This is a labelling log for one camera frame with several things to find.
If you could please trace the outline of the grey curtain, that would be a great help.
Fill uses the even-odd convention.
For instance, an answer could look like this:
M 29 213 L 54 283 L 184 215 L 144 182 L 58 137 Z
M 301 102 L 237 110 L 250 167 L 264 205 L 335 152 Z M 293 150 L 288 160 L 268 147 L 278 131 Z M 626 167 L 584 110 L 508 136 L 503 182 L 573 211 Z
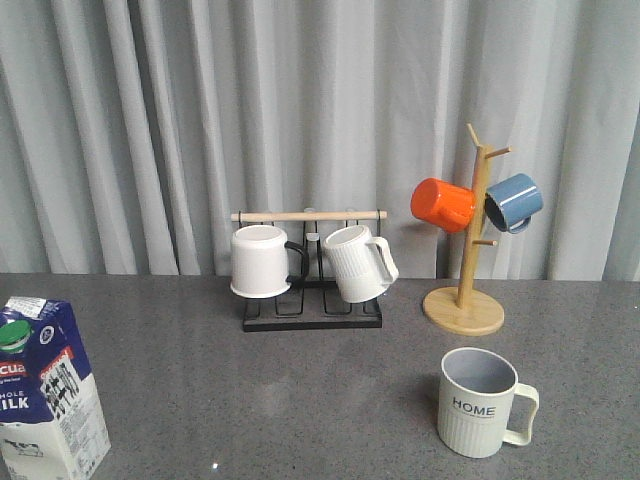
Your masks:
M 638 279 L 635 1 L 5 1 L 1 269 L 225 275 L 235 211 L 381 208 L 454 277 L 409 199 L 468 183 L 468 126 L 544 198 L 480 277 Z

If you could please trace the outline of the wooden mug tree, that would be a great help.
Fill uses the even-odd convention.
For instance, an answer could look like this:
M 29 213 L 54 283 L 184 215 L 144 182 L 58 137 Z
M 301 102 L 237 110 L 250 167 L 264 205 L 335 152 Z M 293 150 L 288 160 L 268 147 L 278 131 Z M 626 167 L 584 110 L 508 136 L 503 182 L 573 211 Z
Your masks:
M 485 222 L 485 195 L 488 188 L 492 159 L 507 154 L 509 147 L 494 149 L 481 141 L 474 129 L 466 125 L 476 148 L 472 191 L 476 208 L 465 231 L 465 244 L 456 287 L 442 287 L 429 292 L 422 301 L 424 314 L 439 327 L 465 336 L 484 336 L 498 331 L 504 324 L 504 309 L 493 297 L 474 288 L 480 248 L 495 246 L 495 240 L 482 237 Z

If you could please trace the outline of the orange mug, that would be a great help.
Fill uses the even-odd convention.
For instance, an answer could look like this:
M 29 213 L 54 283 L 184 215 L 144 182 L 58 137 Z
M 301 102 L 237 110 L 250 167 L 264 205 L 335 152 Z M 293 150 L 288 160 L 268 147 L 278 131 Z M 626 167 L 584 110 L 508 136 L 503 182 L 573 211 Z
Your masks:
M 415 188 L 410 209 L 414 217 L 448 233 L 457 233 L 469 225 L 474 215 L 475 195 L 470 189 L 427 178 Z

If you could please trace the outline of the black metal mug rack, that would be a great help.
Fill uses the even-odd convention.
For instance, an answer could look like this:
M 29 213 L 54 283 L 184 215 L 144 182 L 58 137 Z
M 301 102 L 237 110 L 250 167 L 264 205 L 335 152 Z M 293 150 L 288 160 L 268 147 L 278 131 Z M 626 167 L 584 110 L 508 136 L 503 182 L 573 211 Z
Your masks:
M 339 226 L 375 223 L 381 232 L 381 221 L 387 218 L 384 210 L 321 212 L 312 208 L 302 212 L 238 211 L 231 220 L 239 227 L 252 224 L 276 225 L 283 222 L 300 222 L 301 246 L 309 255 L 313 266 L 302 284 L 272 299 L 247 299 L 244 301 L 242 328 L 245 332 L 319 330 L 348 328 L 380 328 L 382 312 L 376 298 L 363 303 L 349 304 L 339 294 L 335 280 L 327 275 L 329 262 L 323 258 L 320 224 L 336 221 Z

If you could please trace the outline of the blue white milk carton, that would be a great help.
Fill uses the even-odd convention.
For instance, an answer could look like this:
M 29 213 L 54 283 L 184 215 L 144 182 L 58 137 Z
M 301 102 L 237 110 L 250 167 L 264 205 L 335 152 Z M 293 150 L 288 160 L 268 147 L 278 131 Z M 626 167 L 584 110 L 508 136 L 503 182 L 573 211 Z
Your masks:
M 111 443 L 69 302 L 1 310 L 1 455 L 12 479 L 89 479 Z

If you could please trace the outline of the cream HOME mug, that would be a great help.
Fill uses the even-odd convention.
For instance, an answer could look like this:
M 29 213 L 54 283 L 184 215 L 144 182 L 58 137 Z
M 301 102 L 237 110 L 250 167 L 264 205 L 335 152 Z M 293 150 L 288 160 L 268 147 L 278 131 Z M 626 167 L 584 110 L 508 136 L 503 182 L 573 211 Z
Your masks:
M 522 431 L 508 428 L 516 396 L 531 402 Z M 537 389 L 520 382 L 516 369 L 502 356 L 481 348 L 462 347 L 442 357 L 437 429 L 440 439 L 454 452 L 486 458 L 505 443 L 528 445 L 538 409 Z

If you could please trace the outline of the blue mug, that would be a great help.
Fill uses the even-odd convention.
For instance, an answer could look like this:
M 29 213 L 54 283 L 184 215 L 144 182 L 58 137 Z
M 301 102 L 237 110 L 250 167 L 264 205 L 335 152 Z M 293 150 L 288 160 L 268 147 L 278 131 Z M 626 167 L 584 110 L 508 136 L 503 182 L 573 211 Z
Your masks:
M 543 205 L 538 186 L 523 173 L 489 187 L 485 193 L 486 216 L 501 232 L 517 234 L 524 231 Z

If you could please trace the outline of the white ribbed mug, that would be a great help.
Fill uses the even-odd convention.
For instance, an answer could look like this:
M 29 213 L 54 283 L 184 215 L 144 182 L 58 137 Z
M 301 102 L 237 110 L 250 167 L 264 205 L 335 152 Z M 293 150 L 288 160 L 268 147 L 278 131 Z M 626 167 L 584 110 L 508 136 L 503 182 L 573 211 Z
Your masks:
M 377 298 L 399 277 L 387 240 L 373 236 L 366 225 L 333 232 L 324 240 L 323 249 L 347 303 Z

